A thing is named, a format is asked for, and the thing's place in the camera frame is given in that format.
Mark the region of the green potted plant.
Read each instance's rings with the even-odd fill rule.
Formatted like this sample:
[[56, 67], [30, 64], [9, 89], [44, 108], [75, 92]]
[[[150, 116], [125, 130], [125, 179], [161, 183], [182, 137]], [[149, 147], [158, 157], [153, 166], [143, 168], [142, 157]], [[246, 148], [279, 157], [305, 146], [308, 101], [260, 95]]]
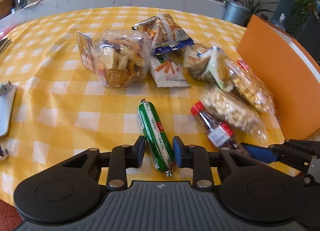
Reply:
[[244, 3], [242, 3], [242, 1], [239, 1], [239, 2], [249, 10], [247, 15], [247, 20], [249, 20], [252, 15], [261, 14], [263, 12], [274, 13], [273, 10], [267, 9], [266, 6], [278, 3], [278, 2], [267, 2], [265, 0], [244, 0]]

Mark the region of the yellow checkered tablecloth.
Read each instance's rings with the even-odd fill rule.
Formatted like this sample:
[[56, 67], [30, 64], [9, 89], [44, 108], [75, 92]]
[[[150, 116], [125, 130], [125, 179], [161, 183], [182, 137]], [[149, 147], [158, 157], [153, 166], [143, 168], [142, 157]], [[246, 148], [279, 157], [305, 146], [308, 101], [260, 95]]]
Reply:
[[127, 88], [103, 87], [80, 60], [77, 32], [130, 29], [163, 13], [158, 8], [112, 7], [73, 11], [22, 24], [9, 33], [1, 55], [1, 81], [17, 85], [1, 162], [1, 199], [13, 203], [16, 186], [26, 178], [83, 150], [110, 151], [133, 144], [142, 133], [137, 106], [152, 102], [169, 138], [214, 151], [190, 108], [206, 84], [184, 73], [188, 88], [158, 88], [151, 76]]

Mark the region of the white marble tv cabinet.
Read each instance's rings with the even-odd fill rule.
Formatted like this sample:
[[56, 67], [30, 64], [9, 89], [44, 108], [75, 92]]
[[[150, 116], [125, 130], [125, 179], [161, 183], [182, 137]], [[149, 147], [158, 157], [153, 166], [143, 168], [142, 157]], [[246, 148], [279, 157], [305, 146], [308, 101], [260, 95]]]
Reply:
[[225, 5], [213, 0], [42, 0], [33, 7], [24, 8], [1, 19], [1, 28], [16, 27], [37, 18], [70, 11], [108, 7], [172, 9], [219, 19], [225, 13]]

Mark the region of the clear bag of white puffs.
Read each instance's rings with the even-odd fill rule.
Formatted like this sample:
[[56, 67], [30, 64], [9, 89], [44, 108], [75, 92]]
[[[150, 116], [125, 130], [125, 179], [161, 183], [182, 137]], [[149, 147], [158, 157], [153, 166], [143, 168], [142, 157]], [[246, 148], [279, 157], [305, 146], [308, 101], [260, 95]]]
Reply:
[[200, 101], [212, 115], [253, 136], [264, 145], [267, 144], [267, 132], [263, 121], [240, 99], [218, 88], [212, 88], [201, 96]]

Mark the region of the red capped snack tube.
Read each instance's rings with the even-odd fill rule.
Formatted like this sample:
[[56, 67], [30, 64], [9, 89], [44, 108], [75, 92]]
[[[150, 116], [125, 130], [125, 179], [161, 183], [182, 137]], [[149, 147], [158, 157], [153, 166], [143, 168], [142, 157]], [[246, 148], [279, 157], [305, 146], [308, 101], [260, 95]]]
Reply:
[[236, 141], [234, 132], [229, 125], [211, 115], [202, 102], [198, 101], [190, 111], [201, 122], [206, 130], [208, 139], [216, 148], [229, 148], [249, 156], [247, 150]]

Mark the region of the clear bag of crackers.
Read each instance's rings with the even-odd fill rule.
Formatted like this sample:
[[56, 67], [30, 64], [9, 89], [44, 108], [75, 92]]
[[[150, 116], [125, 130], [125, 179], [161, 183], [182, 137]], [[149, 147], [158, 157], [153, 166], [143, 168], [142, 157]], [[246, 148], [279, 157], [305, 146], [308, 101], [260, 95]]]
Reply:
[[239, 94], [257, 112], [271, 115], [276, 113], [272, 93], [244, 60], [234, 62], [227, 58], [225, 66], [228, 69], [229, 78]]

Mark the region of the water bottle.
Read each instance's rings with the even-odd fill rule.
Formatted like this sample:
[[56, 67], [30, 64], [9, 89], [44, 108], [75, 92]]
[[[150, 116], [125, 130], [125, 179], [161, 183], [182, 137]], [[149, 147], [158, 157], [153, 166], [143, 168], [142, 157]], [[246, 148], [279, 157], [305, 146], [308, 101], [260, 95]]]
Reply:
[[278, 27], [280, 30], [285, 31], [285, 27], [284, 27], [284, 20], [285, 20], [285, 14], [281, 13], [281, 15], [279, 16], [278, 19], [274, 19], [271, 21], [271, 23]]

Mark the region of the blue patterned snack bag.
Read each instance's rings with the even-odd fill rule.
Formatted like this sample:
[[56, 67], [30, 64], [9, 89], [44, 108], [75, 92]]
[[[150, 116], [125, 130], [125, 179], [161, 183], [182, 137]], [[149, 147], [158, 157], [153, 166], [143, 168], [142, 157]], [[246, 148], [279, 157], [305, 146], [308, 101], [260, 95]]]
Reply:
[[193, 39], [174, 21], [170, 14], [152, 16], [136, 23], [132, 29], [144, 31], [149, 35], [155, 55], [194, 45]]

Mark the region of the green sausage stick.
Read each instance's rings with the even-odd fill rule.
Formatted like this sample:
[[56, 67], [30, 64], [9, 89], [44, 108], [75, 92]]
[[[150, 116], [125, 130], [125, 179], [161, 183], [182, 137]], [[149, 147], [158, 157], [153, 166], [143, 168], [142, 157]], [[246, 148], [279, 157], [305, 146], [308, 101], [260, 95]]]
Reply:
[[155, 168], [172, 176], [175, 155], [154, 104], [142, 99], [137, 113]]

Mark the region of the hanging ivy plant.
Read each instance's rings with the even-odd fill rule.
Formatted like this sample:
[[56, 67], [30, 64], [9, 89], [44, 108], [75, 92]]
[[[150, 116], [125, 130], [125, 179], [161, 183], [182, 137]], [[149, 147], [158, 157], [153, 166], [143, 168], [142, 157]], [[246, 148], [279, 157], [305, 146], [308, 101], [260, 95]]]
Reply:
[[302, 25], [310, 14], [314, 14], [317, 9], [316, 0], [293, 0], [295, 5], [292, 11], [292, 21], [289, 32], [293, 35], [302, 33]]

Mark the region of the white carrot stick snack bag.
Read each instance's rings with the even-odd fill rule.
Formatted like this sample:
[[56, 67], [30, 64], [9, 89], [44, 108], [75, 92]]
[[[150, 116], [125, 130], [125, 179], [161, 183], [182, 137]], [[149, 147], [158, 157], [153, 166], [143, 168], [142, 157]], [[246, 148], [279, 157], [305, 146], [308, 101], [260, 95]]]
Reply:
[[158, 88], [190, 87], [180, 68], [165, 54], [150, 57], [150, 73]]

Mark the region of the potato sticks snack bag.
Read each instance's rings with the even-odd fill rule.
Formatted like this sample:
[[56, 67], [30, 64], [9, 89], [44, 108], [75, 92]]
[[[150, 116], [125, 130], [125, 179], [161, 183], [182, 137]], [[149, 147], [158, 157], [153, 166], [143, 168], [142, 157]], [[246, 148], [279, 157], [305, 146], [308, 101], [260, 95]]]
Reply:
[[225, 64], [229, 57], [221, 48], [216, 46], [208, 48], [196, 43], [185, 48], [183, 57], [183, 66], [189, 70], [194, 79], [215, 82], [225, 92], [233, 90], [229, 69]]

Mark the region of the grey metal trash bin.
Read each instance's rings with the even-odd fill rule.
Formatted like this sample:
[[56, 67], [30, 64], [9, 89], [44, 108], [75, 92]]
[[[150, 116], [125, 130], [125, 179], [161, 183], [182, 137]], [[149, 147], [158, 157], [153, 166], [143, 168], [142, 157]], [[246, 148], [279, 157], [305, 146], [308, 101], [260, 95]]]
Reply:
[[249, 9], [236, 1], [227, 1], [225, 5], [225, 13], [222, 17], [224, 21], [243, 26], [248, 15]]

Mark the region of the mixed veggie chips bag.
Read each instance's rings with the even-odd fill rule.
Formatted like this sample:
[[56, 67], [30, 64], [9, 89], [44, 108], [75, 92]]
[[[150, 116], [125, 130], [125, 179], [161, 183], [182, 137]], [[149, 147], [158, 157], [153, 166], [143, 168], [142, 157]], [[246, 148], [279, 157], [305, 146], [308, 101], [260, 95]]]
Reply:
[[128, 87], [143, 81], [153, 47], [150, 36], [137, 30], [105, 30], [93, 36], [76, 33], [81, 63], [105, 87]]

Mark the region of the white tray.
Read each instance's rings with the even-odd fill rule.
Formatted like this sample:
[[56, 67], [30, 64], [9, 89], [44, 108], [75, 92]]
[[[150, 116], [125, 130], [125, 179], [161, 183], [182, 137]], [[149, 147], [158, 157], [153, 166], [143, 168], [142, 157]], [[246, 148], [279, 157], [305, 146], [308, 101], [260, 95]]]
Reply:
[[11, 83], [11, 81], [1, 83], [0, 137], [8, 133], [16, 89], [17, 86]]

